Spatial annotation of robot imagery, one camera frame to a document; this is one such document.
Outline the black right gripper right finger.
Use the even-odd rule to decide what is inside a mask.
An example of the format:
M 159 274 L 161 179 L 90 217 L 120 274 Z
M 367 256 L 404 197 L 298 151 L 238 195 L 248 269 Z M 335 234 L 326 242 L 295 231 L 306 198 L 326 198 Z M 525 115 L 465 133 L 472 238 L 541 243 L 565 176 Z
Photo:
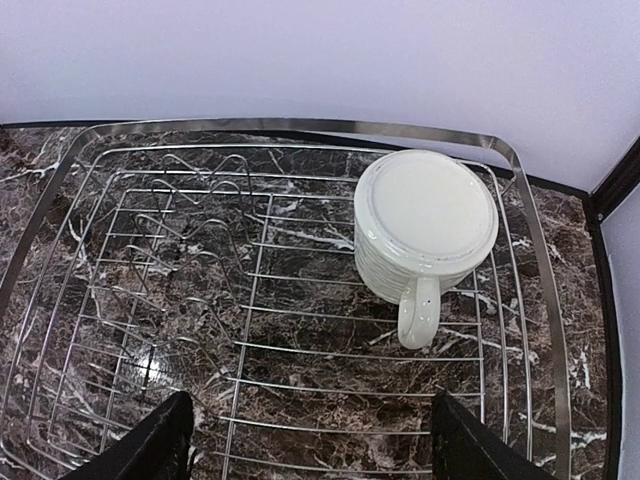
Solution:
M 554 479 L 507 446 L 447 392 L 433 401 L 431 437 L 436 479 Z

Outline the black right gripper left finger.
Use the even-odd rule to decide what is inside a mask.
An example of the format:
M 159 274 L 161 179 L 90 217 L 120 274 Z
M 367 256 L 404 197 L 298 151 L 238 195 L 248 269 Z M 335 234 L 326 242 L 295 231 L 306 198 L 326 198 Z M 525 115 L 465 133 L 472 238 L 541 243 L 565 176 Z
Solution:
M 189 479 L 193 431 L 192 398 L 175 392 L 118 442 L 64 478 Z

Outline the cream ceramic mug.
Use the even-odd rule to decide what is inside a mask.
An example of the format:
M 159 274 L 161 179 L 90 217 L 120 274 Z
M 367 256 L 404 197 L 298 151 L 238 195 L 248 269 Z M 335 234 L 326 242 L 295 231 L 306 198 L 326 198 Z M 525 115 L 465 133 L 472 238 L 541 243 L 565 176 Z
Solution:
M 430 345 L 442 294 L 479 266 L 496 242 L 499 219 L 488 188 L 449 156 L 403 150 L 365 169 L 353 206 L 360 278 L 397 305 L 402 346 Z

